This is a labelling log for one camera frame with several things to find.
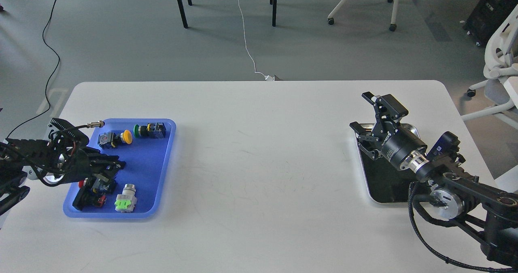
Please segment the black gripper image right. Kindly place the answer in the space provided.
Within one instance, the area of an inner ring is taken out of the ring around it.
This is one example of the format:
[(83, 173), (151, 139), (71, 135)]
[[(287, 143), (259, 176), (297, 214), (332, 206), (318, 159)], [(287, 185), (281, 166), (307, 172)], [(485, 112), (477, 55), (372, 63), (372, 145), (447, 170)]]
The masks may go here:
[(374, 108), (375, 123), (365, 129), (358, 122), (351, 122), (360, 150), (372, 159), (385, 158), (396, 170), (408, 168), (407, 159), (413, 151), (425, 153), (427, 144), (420, 137), (400, 125), (400, 120), (409, 114), (394, 96), (364, 92), (361, 95)]

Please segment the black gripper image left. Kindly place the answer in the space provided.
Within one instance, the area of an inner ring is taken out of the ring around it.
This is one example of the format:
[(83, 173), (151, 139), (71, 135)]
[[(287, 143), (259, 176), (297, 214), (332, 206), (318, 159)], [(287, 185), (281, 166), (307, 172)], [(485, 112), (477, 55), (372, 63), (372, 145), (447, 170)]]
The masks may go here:
[(53, 150), (45, 153), (42, 161), (45, 167), (42, 182), (45, 185), (56, 186), (87, 178), (89, 195), (112, 194), (117, 186), (117, 172), (114, 171), (126, 166), (126, 162), (121, 161), (118, 155), (102, 154), (93, 148), (78, 149), (71, 157), (62, 156), (62, 153)]

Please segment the black robot arm image left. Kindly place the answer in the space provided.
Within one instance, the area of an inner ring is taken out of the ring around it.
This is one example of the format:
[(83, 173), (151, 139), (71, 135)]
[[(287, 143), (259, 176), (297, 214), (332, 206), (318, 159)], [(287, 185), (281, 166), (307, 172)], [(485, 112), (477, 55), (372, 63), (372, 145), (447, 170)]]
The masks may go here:
[(48, 139), (11, 139), (1, 143), (1, 223), (8, 211), (30, 191), (26, 179), (38, 179), (48, 187), (79, 183), (72, 205), (83, 210), (102, 207), (107, 194), (114, 192), (116, 174), (126, 163), (117, 155), (103, 154), (88, 146), (89, 138), (80, 129), (104, 126), (103, 121), (74, 126), (60, 118), (50, 121)]

